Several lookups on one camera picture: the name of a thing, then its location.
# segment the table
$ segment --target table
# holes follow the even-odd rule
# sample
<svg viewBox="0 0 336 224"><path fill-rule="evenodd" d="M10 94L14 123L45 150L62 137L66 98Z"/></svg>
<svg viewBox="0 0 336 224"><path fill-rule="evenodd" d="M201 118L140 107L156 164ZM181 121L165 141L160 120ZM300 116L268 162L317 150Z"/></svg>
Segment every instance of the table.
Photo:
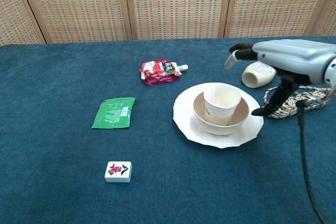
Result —
<svg viewBox="0 0 336 224"><path fill-rule="evenodd" d="M279 78L249 89L241 75L251 62L223 66L233 44L269 39L0 47L0 222L318 223L296 116L265 118L257 138L225 149L189 141L172 119L176 97L205 82L239 87L262 105ZM145 85L141 64L160 58L189 69L174 82ZM92 129L100 103L117 97L136 98L130 127ZM335 105L306 114L311 183L328 223L336 223ZM106 183L108 161L131 161L131 182Z"/></svg>

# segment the green packet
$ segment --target green packet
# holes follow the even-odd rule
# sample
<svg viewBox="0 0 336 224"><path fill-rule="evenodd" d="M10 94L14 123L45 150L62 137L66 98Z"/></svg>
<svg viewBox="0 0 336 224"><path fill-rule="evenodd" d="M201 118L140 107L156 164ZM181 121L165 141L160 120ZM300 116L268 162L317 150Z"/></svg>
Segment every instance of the green packet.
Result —
<svg viewBox="0 0 336 224"><path fill-rule="evenodd" d="M134 97L104 100L97 112L92 129L115 129L130 126Z"/></svg>

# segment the wicker panel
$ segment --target wicker panel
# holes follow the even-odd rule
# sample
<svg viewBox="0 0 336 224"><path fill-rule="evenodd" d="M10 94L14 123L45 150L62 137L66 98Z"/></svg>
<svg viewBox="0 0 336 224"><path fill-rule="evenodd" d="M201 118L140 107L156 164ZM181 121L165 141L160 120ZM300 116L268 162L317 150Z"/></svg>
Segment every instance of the wicker panel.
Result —
<svg viewBox="0 0 336 224"><path fill-rule="evenodd" d="M313 34L318 36L336 36L336 0L327 1Z"/></svg>
<svg viewBox="0 0 336 224"><path fill-rule="evenodd" d="M34 6L38 21L42 23L48 42L131 38L130 29L127 29L130 27L128 13L123 13L121 0L29 1Z"/></svg>
<svg viewBox="0 0 336 224"><path fill-rule="evenodd" d="M134 19L132 32L137 39L218 37L222 3L223 0L129 0L130 17Z"/></svg>
<svg viewBox="0 0 336 224"><path fill-rule="evenodd" d="M23 0L0 1L0 46L44 42Z"/></svg>
<svg viewBox="0 0 336 224"><path fill-rule="evenodd" d="M228 37L302 35L318 0L232 0Z"/></svg>

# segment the black cable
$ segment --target black cable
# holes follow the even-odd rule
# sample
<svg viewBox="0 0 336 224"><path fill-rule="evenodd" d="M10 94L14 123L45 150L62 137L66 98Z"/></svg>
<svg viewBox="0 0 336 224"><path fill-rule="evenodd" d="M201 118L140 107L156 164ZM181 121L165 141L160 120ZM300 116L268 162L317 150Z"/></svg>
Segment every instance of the black cable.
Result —
<svg viewBox="0 0 336 224"><path fill-rule="evenodd" d="M310 202L313 206L313 209L319 218L320 222L322 224L326 224L326 221L324 220L321 211L318 207L318 204L315 200L314 193L311 188L310 179L309 179L309 173L308 173L308 167L307 167L307 159L306 159L306 146L305 146L305 124L306 124L306 118L304 116L304 108L305 103L303 101L299 101L296 103L298 108L298 117L299 117L299 126L300 126L300 148L301 148L301 160L302 160L302 168L303 168L303 175L305 177L305 183L306 183L306 189L307 193L310 199Z"/></svg>

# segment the bowl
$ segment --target bowl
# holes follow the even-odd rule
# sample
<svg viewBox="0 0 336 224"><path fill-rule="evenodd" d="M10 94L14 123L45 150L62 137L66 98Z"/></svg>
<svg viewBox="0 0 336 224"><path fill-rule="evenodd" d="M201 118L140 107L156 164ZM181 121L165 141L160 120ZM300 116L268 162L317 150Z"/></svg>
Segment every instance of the bowl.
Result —
<svg viewBox="0 0 336 224"><path fill-rule="evenodd" d="M214 135L228 135L237 131L249 115L249 107L243 97L241 98L230 120L230 123L227 126L211 124L205 120L205 104L203 92L195 98L193 106L197 124L202 130Z"/></svg>

